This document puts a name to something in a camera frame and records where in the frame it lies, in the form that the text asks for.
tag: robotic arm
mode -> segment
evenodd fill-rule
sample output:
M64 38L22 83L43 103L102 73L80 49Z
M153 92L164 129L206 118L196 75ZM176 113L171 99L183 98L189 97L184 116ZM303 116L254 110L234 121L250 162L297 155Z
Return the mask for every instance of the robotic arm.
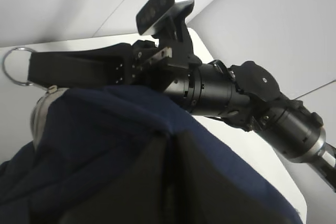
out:
M280 92L253 61L227 68L193 53L185 18L194 0L149 0L137 14L140 35L159 39L78 52L33 52L28 80L49 88L137 84L168 95L193 115L255 131L286 159L308 163L336 190L336 149L322 118Z

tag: gray wall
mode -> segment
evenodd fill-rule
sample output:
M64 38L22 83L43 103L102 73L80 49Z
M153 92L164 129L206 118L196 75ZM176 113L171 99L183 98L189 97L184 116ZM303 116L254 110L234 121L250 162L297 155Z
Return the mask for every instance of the gray wall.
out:
M227 66L253 60L294 99L336 79L335 0L214 0L188 25ZM336 145L335 84L303 98ZM336 196L306 165L284 162L304 194L309 224L336 223Z

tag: screw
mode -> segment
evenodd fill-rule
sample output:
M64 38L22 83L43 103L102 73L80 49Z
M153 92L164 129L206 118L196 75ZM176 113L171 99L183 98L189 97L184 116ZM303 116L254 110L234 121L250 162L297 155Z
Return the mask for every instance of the screw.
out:
M235 73L231 70L229 71L230 76L232 77L233 80L236 79Z

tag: blue cloth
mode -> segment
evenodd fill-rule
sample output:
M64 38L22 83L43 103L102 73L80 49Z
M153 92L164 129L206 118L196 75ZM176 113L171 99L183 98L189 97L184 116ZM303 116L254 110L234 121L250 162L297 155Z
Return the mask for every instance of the blue cloth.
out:
M267 208L302 223L290 203L228 146L168 97L140 86L69 89L57 99L36 152L29 143L0 166L0 220L17 199L35 214L61 213L127 170L153 131L186 130L223 176Z

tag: metal ring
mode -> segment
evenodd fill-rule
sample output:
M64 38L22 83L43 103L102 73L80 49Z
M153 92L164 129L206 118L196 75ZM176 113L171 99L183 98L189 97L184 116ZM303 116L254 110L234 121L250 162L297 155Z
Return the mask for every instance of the metal ring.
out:
M7 57L13 52L13 51L27 51L27 52L36 52L35 50L28 48L28 47L15 47L13 49L11 49L10 51L8 51L5 55L4 58L2 60L2 71L4 72L5 76L11 80L12 83L16 84L16 85L20 85L20 86L32 86L33 83L30 81L27 82L22 82L22 81L18 81L15 80L13 77L11 77L9 75L9 73L7 72L6 66L5 66L5 61L7 59Z

